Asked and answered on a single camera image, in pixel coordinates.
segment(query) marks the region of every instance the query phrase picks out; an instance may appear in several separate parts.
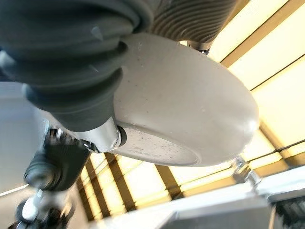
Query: ceiling light panel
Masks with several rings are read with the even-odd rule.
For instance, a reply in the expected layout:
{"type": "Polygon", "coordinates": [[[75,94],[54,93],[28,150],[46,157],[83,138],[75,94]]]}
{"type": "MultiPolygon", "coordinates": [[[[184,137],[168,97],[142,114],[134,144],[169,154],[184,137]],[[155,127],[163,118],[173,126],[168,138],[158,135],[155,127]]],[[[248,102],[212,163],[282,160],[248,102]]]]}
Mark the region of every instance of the ceiling light panel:
{"type": "Polygon", "coordinates": [[[288,0],[251,0],[219,33],[209,56],[222,61],[288,0]]]}

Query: black joint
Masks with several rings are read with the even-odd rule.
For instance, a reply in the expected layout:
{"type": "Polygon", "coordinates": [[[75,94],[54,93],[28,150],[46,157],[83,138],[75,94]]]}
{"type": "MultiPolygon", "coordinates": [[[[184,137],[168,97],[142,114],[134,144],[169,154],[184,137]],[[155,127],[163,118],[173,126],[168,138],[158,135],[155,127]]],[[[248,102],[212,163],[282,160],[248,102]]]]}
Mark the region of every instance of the black joint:
{"type": "Polygon", "coordinates": [[[94,2],[0,2],[3,72],[27,85],[30,102],[75,132],[113,116],[127,52],[121,37],[146,30],[155,9],[151,0],[94,2]]]}

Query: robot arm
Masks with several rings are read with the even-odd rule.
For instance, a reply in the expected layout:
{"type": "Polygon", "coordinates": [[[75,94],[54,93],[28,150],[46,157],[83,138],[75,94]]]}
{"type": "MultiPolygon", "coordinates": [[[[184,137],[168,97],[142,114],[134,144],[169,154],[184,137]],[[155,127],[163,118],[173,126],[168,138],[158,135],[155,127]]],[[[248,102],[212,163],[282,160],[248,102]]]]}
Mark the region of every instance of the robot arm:
{"type": "Polygon", "coordinates": [[[113,108],[128,51],[122,38],[149,31],[174,41],[189,40],[190,46],[208,53],[235,3],[0,2],[0,67],[9,79],[24,84],[26,98],[54,125],[25,172],[25,181],[38,191],[20,204],[18,228],[65,228],[73,207],[63,213],[66,204],[58,202],[69,201],[61,192],[73,185],[91,152],[110,152],[126,142],[113,108]],[[191,20],[201,34],[185,20],[186,9],[192,10],[191,20]]]}

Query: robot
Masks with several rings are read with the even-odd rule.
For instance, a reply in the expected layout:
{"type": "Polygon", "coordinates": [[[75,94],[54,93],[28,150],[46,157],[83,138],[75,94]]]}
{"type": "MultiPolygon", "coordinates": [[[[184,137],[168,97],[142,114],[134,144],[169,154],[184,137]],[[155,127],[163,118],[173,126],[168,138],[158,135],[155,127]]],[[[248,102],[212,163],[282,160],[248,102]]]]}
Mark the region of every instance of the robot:
{"type": "Polygon", "coordinates": [[[258,126],[256,103],[242,83],[206,57],[235,5],[236,0],[0,2],[1,70],[24,84],[24,96],[50,121],[44,144],[24,174],[37,193],[18,206],[17,229],[67,227],[74,205],[63,191],[74,184],[91,153],[114,152],[161,165],[205,166],[241,152],[258,126]],[[192,49],[179,41],[187,41],[192,49]],[[208,80],[199,84],[206,87],[203,98],[214,104],[212,113],[205,111],[200,99],[191,98],[196,93],[184,88],[184,82],[197,79],[168,73],[179,65],[164,63],[168,53],[186,54],[181,58],[194,62],[193,71],[201,71],[196,66],[204,71],[208,80]],[[171,76],[160,76],[159,69],[171,76]],[[213,78],[224,85],[215,93],[213,78]],[[166,92],[158,95],[159,87],[166,92]],[[177,98],[176,103],[167,101],[171,97],[177,98]],[[179,105],[183,98],[194,104],[179,105]],[[216,105],[225,98],[225,105],[216,105]],[[182,118],[195,114],[194,107],[200,116],[176,123],[174,131],[170,120],[177,114],[182,118]],[[220,124],[217,114],[230,120],[220,124]],[[206,117],[206,130],[198,128],[197,120],[206,117]],[[225,147],[212,140],[213,134],[203,142],[202,131],[211,130],[225,147]],[[216,146],[226,156],[205,162],[205,152],[216,146]]]}

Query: wooden beam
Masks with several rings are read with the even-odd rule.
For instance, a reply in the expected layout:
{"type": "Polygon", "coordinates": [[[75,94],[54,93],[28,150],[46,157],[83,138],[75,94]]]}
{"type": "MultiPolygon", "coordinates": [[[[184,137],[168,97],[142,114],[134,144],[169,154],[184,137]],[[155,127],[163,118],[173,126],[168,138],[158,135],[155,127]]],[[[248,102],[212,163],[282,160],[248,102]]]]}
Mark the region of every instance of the wooden beam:
{"type": "Polygon", "coordinates": [[[96,173],[94,171],[93,165],[91,160],[89,159],[86,163],[86,169],[88,171],[90,181],[94,190],[94,193],[96,195],[97,202],[99,203],[103,218],[110,216],[110,211],[107,207],[106,200],[104,198],[104,195],[102,193],[102,188],[100,186],[100,183],[96,177],[96,173]]]}
{"type": "Polygon", "coordinates": [[[223,187],[232,186],[235,184],[236,184],[236,181],[233,179],[233,177],[227,177],[227,178],[217,180],[217,181],[214,181],[214,182],[206,184],[206,185],[202,185],[199,187],[192,188],[190,190],[186,190],[183,193],[186,197],[188,197],[188,196],[216,190],[216,189],[223,188],[223,187]]]}
{"type": "Polygon", "coordinates": [[[266,177],[270,176],[276,173],[284,172],[289,169],[289,166],[284,160],[279,160],[277,162],[268,164],[266,166],[262,166],[259,168],[254,169],[254,171],[260,176],[260,177],[266,177]]]}
{"type": "Polygon", "coordinates": [[[84,210],[85,210],[85,213],[86,213],[86,216],[87,216],[87,220],[88,221],[94,221],[93,213],[91,211],[90,204],[88,202],[88,197],[86,195],[84,186],[82,185],[81,178],[77,179],[76,186],[77,186],[78,192],[79,192],[80,197],[81,197],[81,202],[82,202],[82,205],[84,207],[84,210]]]}
{"type": "Polygon", "coordinates": [[[126,181],[124,179],[124,176],[122,174],[122,171],[120,169],[120,166],[118,164],[118,161],[116,157],[113,154],[105,153],[106,160],[108,162],[109,168],[112,172],[114,181],[118,187],[118,190],[120,192],[120,195],[122,197],[123,203],[126,207],[126,211],[133,211],[136,210],[137,207],[134,203],[134,200],[131,196],[131,193],[128,189],[128,186],[126,184],[126,181]]]}
{"type": "Polygon", "coordinates": [[[155,165],[172,200],[183,198],[184,195],[168,166],[155,165]]]}
{"type": "Polygon", "coordinates": [[[245,39],[236,49],[227,55],[221,64],[226,68],[241,58],[246,52],[253,48],[266,35],[274,30],[279,24],[293,14],[305,0],[289,0],[277,12],[275,12],[267,21],[265,21],[257,30],[255,30],[247,39],[245,39]]]}

